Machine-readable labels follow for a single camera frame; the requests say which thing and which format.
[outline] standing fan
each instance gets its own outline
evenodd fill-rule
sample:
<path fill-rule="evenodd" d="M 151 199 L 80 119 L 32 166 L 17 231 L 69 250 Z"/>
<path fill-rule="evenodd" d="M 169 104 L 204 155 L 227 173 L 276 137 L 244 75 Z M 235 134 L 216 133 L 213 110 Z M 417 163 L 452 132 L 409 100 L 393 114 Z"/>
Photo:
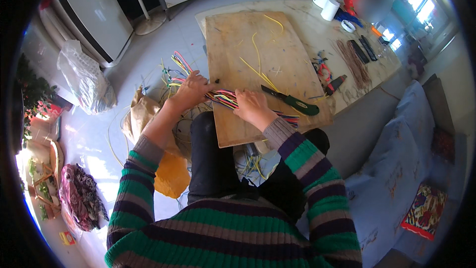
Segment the standing fan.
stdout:
<path fill-rule="evenodd" d="M 165 22 L 165 14 L 161 12 L 156 12 L 153 15 L 149 15 L 142 0 L 137 1 L 139 1 L 140 8 L 144 12 L 146 18 L 134 28 L 134 32 L 137 35 L 146 35 L 156 30 Z"/>

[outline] marble tabletop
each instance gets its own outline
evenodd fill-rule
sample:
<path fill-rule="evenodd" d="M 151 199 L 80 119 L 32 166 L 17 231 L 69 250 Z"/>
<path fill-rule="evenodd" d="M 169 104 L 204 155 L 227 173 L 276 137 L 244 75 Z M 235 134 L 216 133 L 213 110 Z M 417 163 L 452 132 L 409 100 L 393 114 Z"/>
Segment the marble tabletop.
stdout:
<path fill-rule="evenodd" d="M 324 50 L 323 57 L 328 58 L 326 65 L 332 72 L 332 76 L 336 78 L 343 74 L 347 75 L 347 79 L 340 88 L 329 98 L 326 98 L 334 116 L 388 80 L 401 67 L 401 62 L 390 47 L 383 46 L 378 42 L 377 36 L 370 30 L 370 23 L 363 22 L 364 28 L 355 25 L 356 31 L 348 33 L 340 26 L 341 22 L 337 20 L 325 21 L 320 15 L 322 9 L 316 6 L 312 0 L 262 0 L 237 3 L 196 14 L 195 19 L 206 38 L 206 16 L 240 11 L 284 12 L 310 59 L 317 58 L 318 52 Z M 364 89 L 357 88 L 346 63 L 331 45 L 331 42 L 336 39 L 342 39 L 344 42 L 354 39 L 359 43 L 360 35 L 365 35 L 375 53 L 379 55 L 378 61 L 371 61 L 366 65 L 371 82 Z"/>

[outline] wooden board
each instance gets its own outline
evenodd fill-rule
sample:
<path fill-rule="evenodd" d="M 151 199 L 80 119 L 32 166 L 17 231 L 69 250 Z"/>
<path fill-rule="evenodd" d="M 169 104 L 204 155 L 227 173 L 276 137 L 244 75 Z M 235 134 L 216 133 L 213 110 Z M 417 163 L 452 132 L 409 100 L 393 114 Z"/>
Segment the wooden board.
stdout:
<path fill-rule="evenodd" d="M 284 28 L 265 15 L 279 21 Z M 265 73 L 280 92 L 294 96 L 306 103 L 312 103 L 324 95 L 319 78 L 314 71 L 309 56 L 293 27 L 283 12 L 239 12 L 206 17 L 207 56 L 210 81 L 220 79 L 224 89 L 247 88 L 261 90 L 261 85 L 270 87 L 243 61 L 242 57 L 257 71 L 259 51 L 261 71 Z M 268 105 L 286 115 L 298 115 L 283 101 L 266 94 Z M 312 128 L 332 124 L 332 115 L 325 100 L 316 103 L 320 112 L 316 116 L 303 116 L 299 119 L 298 130 L 303 132 Z M 251 124 L 235 116 L 233 112 L 214 103 L 215 125 L 218 145 L 235 146 L 263 140 L 261 132 Z"/>

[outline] knife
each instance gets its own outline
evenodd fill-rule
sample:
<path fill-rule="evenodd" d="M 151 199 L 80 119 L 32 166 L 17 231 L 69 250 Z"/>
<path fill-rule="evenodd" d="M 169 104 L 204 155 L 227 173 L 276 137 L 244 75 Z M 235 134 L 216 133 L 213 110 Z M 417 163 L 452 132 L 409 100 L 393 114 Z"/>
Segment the knife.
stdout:
<path fill-rule="evenodd" d="M 264 92 L 268 92 L 269 94 L 281 99 L 286 104 L 290 105 L 291 107 L 300 111 L 303 114 L 310 115 L 310 116 L 319 114 L 319 107 L 316 106 L 315 104 L 306 104 L 305 102 L 298 100 L 295 97 L 287 96 L 280 92 L 274 91 L 273 89 L 269 89 L 268 87 L 264 85 L 261 85 L 261 89 Z"/>

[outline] brown strip bundle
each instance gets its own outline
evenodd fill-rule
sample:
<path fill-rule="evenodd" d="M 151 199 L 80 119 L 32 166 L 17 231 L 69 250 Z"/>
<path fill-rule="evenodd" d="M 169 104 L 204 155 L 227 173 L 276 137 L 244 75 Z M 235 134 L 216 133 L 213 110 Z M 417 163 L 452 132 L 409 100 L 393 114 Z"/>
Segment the brown strip bundle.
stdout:
<path fill-rule="evenodd" d="M 347 41 L 347 45 L 345 45 L 341 39 L 338 39 L 335 43 L 331 41 L 331 45 L 346 62 L 350 72 L 354 76 L 357 88 L 363 89 L 367 86 L 370 82 L 370 76 L 368 75 L 367 68 L 355 53 L 352 43 Z"/>

